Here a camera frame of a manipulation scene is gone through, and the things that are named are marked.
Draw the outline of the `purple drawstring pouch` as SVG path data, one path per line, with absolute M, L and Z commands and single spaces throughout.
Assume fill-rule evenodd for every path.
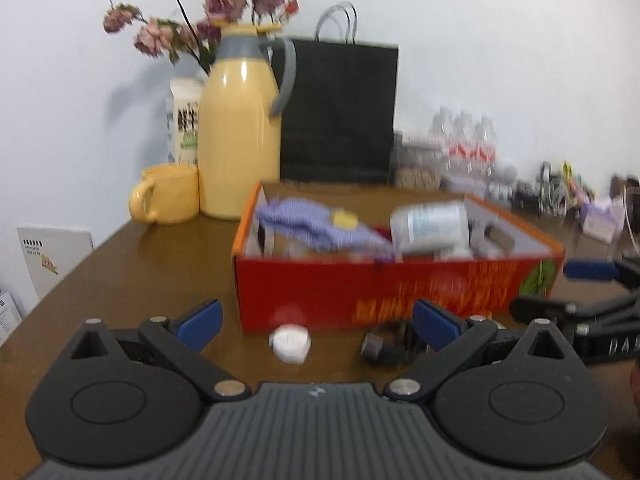
M 337 229 L 331 221 L 334 210 L 345 209 L 297 197 L 275 198 L 258 206 L 255 216 L 266 230 L 315 252 L 346 252 L 356 257 L 393 260 L 393 244 L 387 238 L 360 220 L 356 230 Z

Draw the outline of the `purple white tissue box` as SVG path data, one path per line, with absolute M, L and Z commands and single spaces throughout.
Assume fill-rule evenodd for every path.
M 599 198 L 579 209 L 579 223 L 585 236 L 611 245 L 620 237 L 625 222 L 625 207 L 620 197 Z

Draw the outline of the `small dark cylindrical object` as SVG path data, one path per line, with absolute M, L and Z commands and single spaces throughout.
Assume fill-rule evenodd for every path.
M 430 350 L 411 322 L 394 321 L 376 326 L 364 335 L 360 356 L 379 366 L 401 367 L 416 362 Z

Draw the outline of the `small white tape roll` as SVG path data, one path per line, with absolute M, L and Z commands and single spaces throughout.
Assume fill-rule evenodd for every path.
M 311 348 L 310 333 L 304 326 L 282 325 L 270 334 L 269 345 L 281 362 L 303 364 Z

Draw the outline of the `white robot figurine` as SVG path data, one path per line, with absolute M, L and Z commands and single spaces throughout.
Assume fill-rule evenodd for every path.
M 486 200 L 502 207 L 511 208 L 514 191 L 518 183 L 518 168 L 511 159 L 497 159 L 488 181 Z

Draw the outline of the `red orange cardboard box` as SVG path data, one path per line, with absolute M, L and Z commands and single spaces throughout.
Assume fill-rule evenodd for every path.
M 450 193 L 424 193 L 337 184 L 259 182 L 245 206 L 232 244 L 240 324 L 247 333 L 285 325 L 308 330 L 351 330 L 410 318 L 413 304 L 428 299 L 467 318 L 501 316 L 518 295 L 545 297 L 565 257 L 562 243 L 509 211 L 462 195 L 459 200 L 478 234 L 497 233 L 498 244 L 478 242 L 469 259 L 285 255 L 285 240 L 260 226 L 259 207 L 303 198 L 356 214 L 366 226 L 390 232 L 401 206 L 451 202 Z

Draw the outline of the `yellow ceramic mug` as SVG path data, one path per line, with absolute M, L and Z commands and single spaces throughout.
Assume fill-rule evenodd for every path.
M 128 200 L 131 219 L 144 224 L 177 224 L 200 213 L 198 168 L 163 164 L 145 168 Z

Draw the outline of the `white metal tin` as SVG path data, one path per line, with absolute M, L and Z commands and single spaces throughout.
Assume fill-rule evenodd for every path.
M 443 174 L 440 178 L 440 189 L 446 193 L 469 194 L 484 200 L 487 193 L 487 183 L 471 177 L 458 174 Z

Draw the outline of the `small yellow block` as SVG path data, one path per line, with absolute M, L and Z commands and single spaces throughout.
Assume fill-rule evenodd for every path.
M 359 224 L 356 214 L 346 210 L 334 210 L 331 214 L 331 221 L 337 229 L 343 231 L 356 230 Z

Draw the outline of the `water bottle right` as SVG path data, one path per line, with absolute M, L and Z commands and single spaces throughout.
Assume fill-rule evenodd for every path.
M 487 116 L 482 116 L 475 125 L 476 161 L 480 176 L 487 180 L 495 170 L 497 159 L 497 136 L 494 124 Z

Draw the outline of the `water bottle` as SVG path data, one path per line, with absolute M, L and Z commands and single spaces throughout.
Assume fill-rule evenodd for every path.
M 475 125 L 476 161 L 480 176 L 487 180 L 495 170 L 497 159 L 497 136 L 494 124 L 487 116 L 482 116 Z
M 454 118 L 454 158 L 462 174 L 470 176 L 474 172 L 476 139 L 471 114 L 460 112 Z
M 454 156 L 456 141 L 454 140 L 454 116 L 452 111 L 442 106 L 434 115 L 431 126 L 435 145 L 447 157 Z

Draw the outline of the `water bottle middle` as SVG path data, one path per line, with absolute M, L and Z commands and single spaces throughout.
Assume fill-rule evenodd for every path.
M 454 118 L 454 158 L 462 174 L 470 176 L 474 172 L 476 139 L 471 114 L 460 112 Z

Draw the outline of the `clear seed container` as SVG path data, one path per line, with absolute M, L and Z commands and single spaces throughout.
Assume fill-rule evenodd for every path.
M 393 158 L 394 185 L 405 190 L 437 192 L 444 162 L 441 151 L 423 146 L 396 146 Z

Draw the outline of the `white flat box on container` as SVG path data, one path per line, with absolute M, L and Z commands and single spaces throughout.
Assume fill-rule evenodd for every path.
M 405 131 L 399 133 L 401 144 L 408 148 L 425 148 L 426 150 L 441 151 L 446 145 L 442 136 L 427 131 Z

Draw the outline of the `water bottle left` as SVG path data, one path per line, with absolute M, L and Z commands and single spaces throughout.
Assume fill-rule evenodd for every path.
M 442 106 L 434 115 L 431 126 L 435 145 L 447 157 L 454 156 L 456 141 L 454 140 L 454 116 L 452 111 Z

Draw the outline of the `white milk carton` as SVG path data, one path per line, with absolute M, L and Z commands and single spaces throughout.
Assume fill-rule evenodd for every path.
M 166 99 L 168 162 L 195 164 L 198 158 L 198 108 L 204 84 L 198 78 L 172 78 Z

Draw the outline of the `black paper shopping bag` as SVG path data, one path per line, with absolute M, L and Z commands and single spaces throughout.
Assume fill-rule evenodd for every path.
M 294 38 L 297 72 L 282 115 L 280 179 L 390 180 L 399 49 L 356 41 L 358 14 L 330 6 L 311 39 Z

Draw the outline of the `yellow thermos jug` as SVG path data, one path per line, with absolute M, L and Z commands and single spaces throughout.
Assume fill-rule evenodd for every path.
M 297 58 L 280 25 L 228 25 L 198 108 L 200 208 L 212 218 L 242 216 L 254 185 L 280 179 L 282 114 Z

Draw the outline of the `white board leaning on wall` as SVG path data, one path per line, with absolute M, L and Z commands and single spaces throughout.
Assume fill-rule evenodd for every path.
M 18 226 L 16 230 L 39 300 L 93 252 L 92 235 L 86 229 Z

